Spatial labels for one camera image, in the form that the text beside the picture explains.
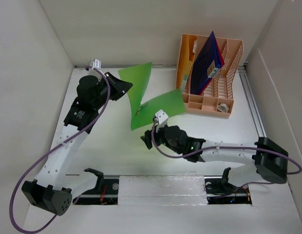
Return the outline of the green folder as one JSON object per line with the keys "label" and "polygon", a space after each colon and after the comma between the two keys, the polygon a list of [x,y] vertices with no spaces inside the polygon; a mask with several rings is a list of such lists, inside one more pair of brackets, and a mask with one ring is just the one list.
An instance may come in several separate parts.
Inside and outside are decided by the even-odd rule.
{"label": "green folder", "polygon": [[132,84],[132,88],[127,92],[131,106],[132,131],[151,124],[155,113],[159,110],[163,110],[169,117],[186,111],[182,93],[178,89],[166,92],[142,103],[142,98],[150,81],[151,68],[152,63],[149,62],[122,68],[118,71],[122,81]]}

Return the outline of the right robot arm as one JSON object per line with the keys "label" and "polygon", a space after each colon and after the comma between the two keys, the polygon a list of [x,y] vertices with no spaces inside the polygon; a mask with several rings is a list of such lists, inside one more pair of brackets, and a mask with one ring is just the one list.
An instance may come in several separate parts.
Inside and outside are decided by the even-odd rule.
{"label": "right robot arm", "polygon": [[163,145],[189,162],[232,162],[239,167],[224,169],[219,182],[224,193],[249,183],[287,182],[288,152],[267,137],[254,143],[227,144],[187,135],[178,126],[164,126],[147,130],[142,141],[148,149]]}

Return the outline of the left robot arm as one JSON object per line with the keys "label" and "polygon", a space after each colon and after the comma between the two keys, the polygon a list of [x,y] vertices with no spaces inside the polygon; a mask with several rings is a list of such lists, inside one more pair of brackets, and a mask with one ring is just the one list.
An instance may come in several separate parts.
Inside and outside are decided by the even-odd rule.
{"label": "left robot arm", "polygon": [[45,211],[61,216],[84,192],[99,193],[104,174],[87,168],[68,181],[67,171],[79,147],[103,114],[109,100],[117,101],[133,86],[111,73],[83,76],[76,88],[77,96],[65,117],[59,137],[59,148],[49,154],[33,181],[25,181],[21,190],[29,202]]}

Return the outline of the metal base rail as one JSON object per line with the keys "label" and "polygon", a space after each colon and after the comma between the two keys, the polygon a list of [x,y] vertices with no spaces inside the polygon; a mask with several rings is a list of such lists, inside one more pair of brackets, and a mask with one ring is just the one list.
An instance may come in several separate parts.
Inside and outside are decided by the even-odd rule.
{"label": "metal base rail", "polygon": [[194,207],[208,205],[211,194],[201,175],[121,175],[104,178],[99,192],[85,192],[75,205]]}

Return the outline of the blue folder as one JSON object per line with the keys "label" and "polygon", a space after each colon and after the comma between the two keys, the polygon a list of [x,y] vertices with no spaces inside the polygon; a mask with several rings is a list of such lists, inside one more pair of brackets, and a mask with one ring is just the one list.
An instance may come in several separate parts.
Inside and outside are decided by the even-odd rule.
{"label": "blue folder", "polygon": [[212,31],[193,64],[190,93],[201,95],[223,65],[224,59]]}

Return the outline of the orange folder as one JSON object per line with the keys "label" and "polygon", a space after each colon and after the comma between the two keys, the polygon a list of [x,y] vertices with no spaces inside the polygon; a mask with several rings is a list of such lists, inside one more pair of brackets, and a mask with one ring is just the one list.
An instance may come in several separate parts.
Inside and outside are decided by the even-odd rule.
{"label": "orange folder", "polygon": [[176,88],[182,93],[186,90],[186,83],[194,63],[196,46],[196,35],[182,34],[176,73]]}

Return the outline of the aluminium side rail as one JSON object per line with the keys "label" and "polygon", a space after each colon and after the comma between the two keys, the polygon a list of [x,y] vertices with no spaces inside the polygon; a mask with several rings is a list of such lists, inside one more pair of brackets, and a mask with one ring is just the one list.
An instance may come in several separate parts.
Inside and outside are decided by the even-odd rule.
{"label": "aluminium side rail", "polygon": [[246,101],[248,103],[253,122],[255,124],[255,128],[259,137],[266,137],[266,132],[264,129],[263,122],[261,120],[261,116],[254,98],[254,95],[251,90],[250,83],[248,81],[247,73],[244,66],[238,67],[238,74],[240,76],[240,80],[244,89]]}

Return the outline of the red folder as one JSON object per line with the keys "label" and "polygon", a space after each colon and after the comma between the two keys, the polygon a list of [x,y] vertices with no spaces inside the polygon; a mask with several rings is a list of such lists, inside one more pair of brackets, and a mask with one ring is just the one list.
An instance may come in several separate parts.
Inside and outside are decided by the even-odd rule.
{"label": "red folder", "polygon": [[203,86],[202,93],[207,88],[213,78],[220,72],[225,62],[218,46],[214,31],[211,32],[203,47]]}

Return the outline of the peach plastic desk organizer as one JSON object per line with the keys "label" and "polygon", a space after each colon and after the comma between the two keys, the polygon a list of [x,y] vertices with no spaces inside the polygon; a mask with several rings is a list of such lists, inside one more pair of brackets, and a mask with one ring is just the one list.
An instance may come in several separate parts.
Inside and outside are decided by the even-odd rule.
{"label": "peach plastic desk organizer", "polygon": [[232,85],[243,51],[240,39],[182,34],[175,88],[182,93],[186,112],[230,117]]}

